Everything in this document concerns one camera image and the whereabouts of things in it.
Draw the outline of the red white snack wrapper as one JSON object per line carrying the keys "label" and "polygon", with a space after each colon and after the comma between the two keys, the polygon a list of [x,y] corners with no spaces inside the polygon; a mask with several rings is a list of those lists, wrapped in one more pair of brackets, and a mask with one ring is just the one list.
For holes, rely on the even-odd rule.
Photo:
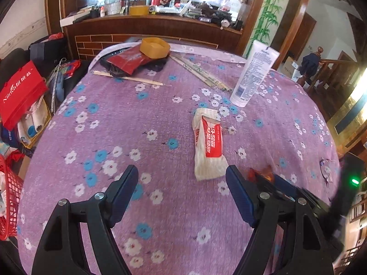
{"label": "red white snack wrapper", "polygon": [[194,173],[198,181],[224,176],[228,162],[223,154],[223,136],[218,111],[198,108],[192,129],[195,139]]}

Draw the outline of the red plastic basket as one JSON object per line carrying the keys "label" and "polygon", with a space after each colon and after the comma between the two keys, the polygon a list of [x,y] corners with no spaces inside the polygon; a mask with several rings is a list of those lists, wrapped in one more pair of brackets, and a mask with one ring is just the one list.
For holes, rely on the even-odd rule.
{"label": "red plastic basket", "polygon": [[17,236],[17,218],[23,180],[10,169],[1,155],[1,240]]}

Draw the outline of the wooden stair railing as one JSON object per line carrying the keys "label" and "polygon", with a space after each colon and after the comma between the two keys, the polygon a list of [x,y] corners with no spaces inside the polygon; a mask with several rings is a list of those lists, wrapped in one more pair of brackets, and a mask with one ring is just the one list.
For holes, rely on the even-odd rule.
{"label": "wooden stair railing", "polygon": [[310,93],[328,93],[347,98],[355,88],[356,81],[353,78],[358,68],[358,63],[341,51],[336,60],[321,59],[314,76],[300,76],[296,83]]}

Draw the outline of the white lotion tube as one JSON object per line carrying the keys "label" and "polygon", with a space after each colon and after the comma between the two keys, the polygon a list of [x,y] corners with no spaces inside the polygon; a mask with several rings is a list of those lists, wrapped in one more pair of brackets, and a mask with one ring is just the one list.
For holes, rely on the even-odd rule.
{"label": "white lotion tube", "polygon": [[255,40],[239,80],[234,87],[230,101],[244,108],[269,73],[279,57],[279,52]]}

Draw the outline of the wrapped chopsticks pair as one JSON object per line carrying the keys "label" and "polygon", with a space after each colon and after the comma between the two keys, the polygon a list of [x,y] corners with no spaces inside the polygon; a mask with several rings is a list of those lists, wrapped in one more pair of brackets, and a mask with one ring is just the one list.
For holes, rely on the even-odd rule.
{"label": "wrapped chopsticks pair", "polygon": [[184,67],[187,71],[191,72],[191,74],[193,74],[196,78],[198,78],[209,87],[228,92],[231,92],[233,90],[224,82],[219,80],[216,76],[202,69],[200,66],[192,63],[191,61],[182,57],[176,57],[174,55],[169,55],[169,57],[180,66]]}

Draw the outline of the red gift bag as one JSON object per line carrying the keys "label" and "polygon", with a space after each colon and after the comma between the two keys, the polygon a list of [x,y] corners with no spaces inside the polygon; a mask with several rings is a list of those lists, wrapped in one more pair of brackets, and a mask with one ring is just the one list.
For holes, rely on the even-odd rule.
{"label": "red gift bag", "polygon": [[1,90],[1,121],[4,128],[13,130],[21,117],[47,90],[33,61],[20,68]]}

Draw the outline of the black wallet under packet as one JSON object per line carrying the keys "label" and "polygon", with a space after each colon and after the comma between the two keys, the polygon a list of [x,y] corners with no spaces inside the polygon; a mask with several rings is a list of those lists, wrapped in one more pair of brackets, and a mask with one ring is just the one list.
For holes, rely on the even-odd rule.
{"label": "black wallet under packet", "polygon": [[169,57],[151,59],[142,53],[130,56],[119,53],[102,57],[100,64],[114,77],[125,77],[133,76],[134,73],[141,71],[143,68],[153,72],[161,72],[168,59]]}

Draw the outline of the wooden chopstick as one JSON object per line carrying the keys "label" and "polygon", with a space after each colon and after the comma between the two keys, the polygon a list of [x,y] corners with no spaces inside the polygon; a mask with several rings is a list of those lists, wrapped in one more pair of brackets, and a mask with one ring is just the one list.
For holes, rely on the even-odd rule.
{"label": "wooden chopstick", "polygon": [[98,76],[106,76],[106,77],[109,77],[109,78],[115,78],[115,79],[120,79],[120,80],[135,81],[135,82],[140,82],[140,83],[144,83],[144,84],[147,84],[147,85],[154,85],[154,86],[163,86],[164,85],[162,82],[148,80],[148,79],[144,79],[144,78],[136,78],[136,77],[128,77],[128,76],[122,76],[122,77],[113,76],[110,73],[103,72],[103,71],[92,71],[92,73],[94,75],[98,75]]}

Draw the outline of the yellow tape roll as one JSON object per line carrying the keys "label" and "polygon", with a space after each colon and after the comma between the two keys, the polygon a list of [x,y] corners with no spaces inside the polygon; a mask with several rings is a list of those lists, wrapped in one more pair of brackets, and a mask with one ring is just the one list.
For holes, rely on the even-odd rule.
{"label": "yellow tape roll", "polygon": [[170,52],[170,45],[158,37],[145,37],[142,39],[140,52],[150,59],[157,60],[165,58]]}

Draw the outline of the red packet on table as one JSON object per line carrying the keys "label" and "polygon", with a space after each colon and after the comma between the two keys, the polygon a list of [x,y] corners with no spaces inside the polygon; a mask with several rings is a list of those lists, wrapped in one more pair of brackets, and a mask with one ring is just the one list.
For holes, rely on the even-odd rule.
{"label": "red packet on table", "polygon": [[131,47],[107,59],[107,62],[113,67],[119,68],[121,71],[132,75],[134,71],[152,61],[139,50],[140,45]]}

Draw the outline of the black sofa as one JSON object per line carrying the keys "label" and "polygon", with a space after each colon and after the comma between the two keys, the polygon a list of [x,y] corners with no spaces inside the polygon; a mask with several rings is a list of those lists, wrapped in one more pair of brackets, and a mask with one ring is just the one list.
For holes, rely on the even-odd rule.
{"label": "black sofa", "polygon": [[47,78],[62,58],[67,58],[67,40],[65,37],[49,39],[48,37],[29,45],[27,50],[14,49],[1,59],[1,89],[29,61],[33,61],[40,75]]}

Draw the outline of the wooden sideboard cabinet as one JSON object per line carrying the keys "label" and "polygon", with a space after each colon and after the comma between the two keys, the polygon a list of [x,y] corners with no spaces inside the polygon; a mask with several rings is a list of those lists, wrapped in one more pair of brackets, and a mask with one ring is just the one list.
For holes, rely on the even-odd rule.
{"label": "wooden sideboard cabinet", "polygon": [[105,16],[87,19],[63,28],[73,58],[90,60],[103,48],[132,37],[160,37],[217,48],[242,55],[243,34],[231,28],[179,16]]}

